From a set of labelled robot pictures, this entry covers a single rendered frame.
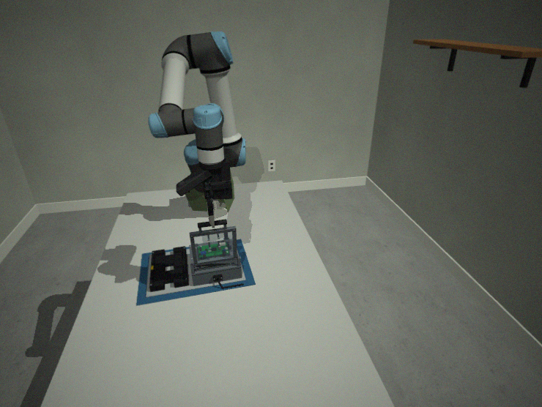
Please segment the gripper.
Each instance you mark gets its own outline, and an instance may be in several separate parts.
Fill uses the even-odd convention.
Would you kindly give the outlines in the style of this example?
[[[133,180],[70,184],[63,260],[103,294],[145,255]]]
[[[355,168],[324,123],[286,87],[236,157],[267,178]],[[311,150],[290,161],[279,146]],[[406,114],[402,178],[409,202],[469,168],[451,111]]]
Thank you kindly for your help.
[[[230,162],[224,158],[221,163],[215,165],[205,165],[199,162],[199,166],[208,169],[211,177],[203,181],[205,200],[207,200],[207,211],[209,223],[215,228],[214,219],[227,214],[226,204],[218,199],[232,199],[232,185]],[[213,200],[214,199],[214,200]]]

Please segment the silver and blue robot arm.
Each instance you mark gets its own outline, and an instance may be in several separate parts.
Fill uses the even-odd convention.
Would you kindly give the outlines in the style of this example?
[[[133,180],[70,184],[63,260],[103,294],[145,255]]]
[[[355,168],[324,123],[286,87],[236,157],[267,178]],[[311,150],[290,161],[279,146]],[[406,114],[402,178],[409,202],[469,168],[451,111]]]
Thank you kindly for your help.
[[[245,139],[237,132],[231,100],[230,64],[231,49],[222,31],[181,36],[163,54],[159,110],[149,115],[151,134],[155,138],[196,134],[184,150],[191,175],[177,184],[180,196],[193,188],[204,193],[202,182],[212,174],[199,162],[215,165],[228,158],[230,168],[246,162]],[[206,78],[210,103],[183,109],[185,75],[196,68]]]

